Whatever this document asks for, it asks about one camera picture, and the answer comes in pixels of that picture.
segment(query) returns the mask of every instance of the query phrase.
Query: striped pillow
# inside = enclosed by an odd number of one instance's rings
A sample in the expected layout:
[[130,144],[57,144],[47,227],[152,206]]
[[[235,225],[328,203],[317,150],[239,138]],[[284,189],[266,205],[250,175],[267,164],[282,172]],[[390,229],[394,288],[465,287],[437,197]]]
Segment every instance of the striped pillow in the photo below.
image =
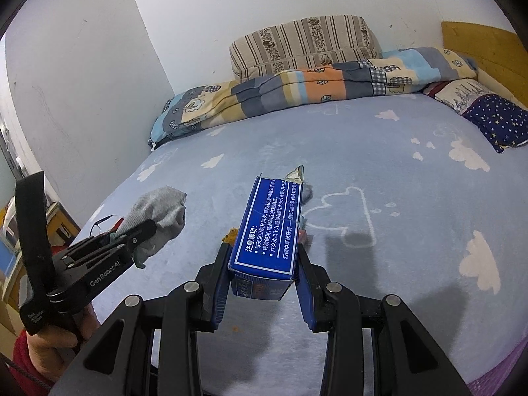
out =
[[234,41],[229,52],[239,82],[378,56],[372,32],[363,18],[354,15],[305,18],[264,28]]

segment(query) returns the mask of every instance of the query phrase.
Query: folded blanket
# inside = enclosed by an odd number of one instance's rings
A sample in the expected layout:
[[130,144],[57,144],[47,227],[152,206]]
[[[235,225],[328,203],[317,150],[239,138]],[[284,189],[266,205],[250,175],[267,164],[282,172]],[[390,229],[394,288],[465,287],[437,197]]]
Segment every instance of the folded blanket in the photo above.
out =
[[435,82],[423,93],[478,126],[497,153],[528,141],[528,112],[474,79]]
[[476,70],[471,60],[453,51],[419,47],[395,50],[382,59],[200,86],[167,102],[150,141],[155,147],[190,132],[302,104],[417,92],[432,82],[474,78]]

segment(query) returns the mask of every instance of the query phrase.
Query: black strap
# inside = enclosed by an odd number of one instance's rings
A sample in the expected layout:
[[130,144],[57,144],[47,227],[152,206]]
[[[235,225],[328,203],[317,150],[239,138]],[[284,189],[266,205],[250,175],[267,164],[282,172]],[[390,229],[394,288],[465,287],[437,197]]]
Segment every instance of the black strap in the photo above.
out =
[[18,366],[16,363],[11,361],[9,358],[4,356],[2,353],[0,353],[0,361],[1,361],[1,363],[8,365],[10,368],[13,368],[15,371],[17,371],[18,373],[22,374],[27,379],[29,379],[29,380],[33,381],[34,383],[38,384],[43,389],[46,389],[48,391],[51,390],[51,387],[49,385],[47,385],[46,383],[42,382],[37,377],[33,376],[28,371],[23,370],[20,366]]

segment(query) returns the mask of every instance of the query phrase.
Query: wooden furniture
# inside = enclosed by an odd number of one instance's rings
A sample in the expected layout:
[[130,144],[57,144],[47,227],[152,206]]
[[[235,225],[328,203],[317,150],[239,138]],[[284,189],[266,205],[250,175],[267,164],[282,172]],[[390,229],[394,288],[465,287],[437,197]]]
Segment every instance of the wooden furniture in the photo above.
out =
[[528,106],[528,52],[517,34],[464,22],[442,22],[444,47],[476,60],[479,67]]
[[12,357],[13,345],[23,327],[18,311],[8,304],[0,303],[0,353]]
[[[52,247],[69,246],[80,232],[80,227],[73,221],[68,212],[60,203],[53,203],[46,211],[46,231]],[[9,276],[5,277],[2,285],[2,302],[18,311],[18,295],[20,292],[20,279],[26,270],[20,254],[20,242],[15,246],[17,258]]]

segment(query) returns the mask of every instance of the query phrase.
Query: star pattern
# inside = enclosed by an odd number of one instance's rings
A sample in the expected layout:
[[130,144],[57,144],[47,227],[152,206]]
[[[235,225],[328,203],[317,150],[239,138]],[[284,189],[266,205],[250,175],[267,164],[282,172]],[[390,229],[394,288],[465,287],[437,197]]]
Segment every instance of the star pattern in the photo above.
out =
[[497,153],[528,141],[528,112],[499,95],[481,96],[462,116],[478,126]]

